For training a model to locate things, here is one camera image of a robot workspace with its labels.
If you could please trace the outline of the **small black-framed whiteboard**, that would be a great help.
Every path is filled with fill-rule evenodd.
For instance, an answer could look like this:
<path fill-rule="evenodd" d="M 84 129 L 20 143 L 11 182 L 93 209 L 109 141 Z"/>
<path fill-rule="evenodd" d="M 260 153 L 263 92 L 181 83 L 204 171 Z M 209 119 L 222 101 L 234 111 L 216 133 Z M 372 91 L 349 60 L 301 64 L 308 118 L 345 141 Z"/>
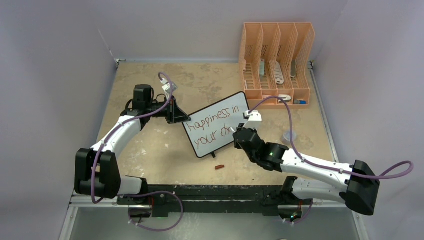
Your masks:
<path fill-rule="evenodd" d="M 246 94 L 240 91 L 190 114 L 183 127 L 195 156 L 203 158 L 233 143 L 231 129 L 247 122 L 248 110 Z"/>

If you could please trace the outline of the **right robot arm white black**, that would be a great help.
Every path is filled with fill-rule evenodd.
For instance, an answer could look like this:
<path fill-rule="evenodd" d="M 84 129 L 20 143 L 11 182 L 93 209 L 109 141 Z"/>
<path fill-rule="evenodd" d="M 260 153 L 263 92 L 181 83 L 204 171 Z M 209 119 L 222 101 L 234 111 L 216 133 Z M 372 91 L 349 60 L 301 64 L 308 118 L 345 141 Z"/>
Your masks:
<path fill-rule="evenodd" d="M 243 150 L 248 159 L 267 171 L 302 175 L 281 189 L 288 204 L 296 200 L 322 199 L 344 203 L 350 210 L 372 216 L 375 212 L 380 181 L 363 161 L 354 164 L 329 162 L 307 155 L 298 156 L 294 149 L 265 142 L 257 131 L 238 127 L 232 132 L 234 147 Z"/>

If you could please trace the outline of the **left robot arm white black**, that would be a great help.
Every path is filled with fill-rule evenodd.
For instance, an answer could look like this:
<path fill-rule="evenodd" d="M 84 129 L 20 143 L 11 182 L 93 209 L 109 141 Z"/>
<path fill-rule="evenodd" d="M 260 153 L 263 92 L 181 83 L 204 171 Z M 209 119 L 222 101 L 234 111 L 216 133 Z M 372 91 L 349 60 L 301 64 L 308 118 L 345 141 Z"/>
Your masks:
<path fill-rule="evenodd" d="M 75 156 L 74 191 L 92 198 L 113 199 L 129 195 L 138 205 L 149 199 L 147 181 L 141 177 L 122 176 L 118 157 L 127 144 L 147 125 L 151 118 L 164 118 L 168 124 L 189 122 L 190 116 L 182 111 L 173 93 L 174 83 L 162 86 L 164 100 L 154 98 L 154 89 L 148 84 L 134 87 L 130 99 L 115 126 L 90 148 L 81 148 Z"/>

